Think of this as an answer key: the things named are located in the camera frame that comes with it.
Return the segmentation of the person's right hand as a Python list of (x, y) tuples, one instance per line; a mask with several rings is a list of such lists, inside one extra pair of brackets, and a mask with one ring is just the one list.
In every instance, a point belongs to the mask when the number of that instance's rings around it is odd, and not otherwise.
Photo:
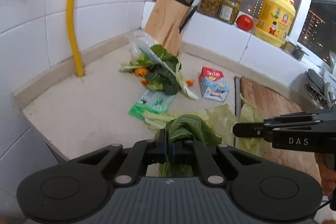
[(321, 153), (315, 153), (315, 160), (321, 176), (323, 193), (329, 196), (335, 190), (336, 174), (335, 170), (329, 169), (326, 165), (324, 156)]

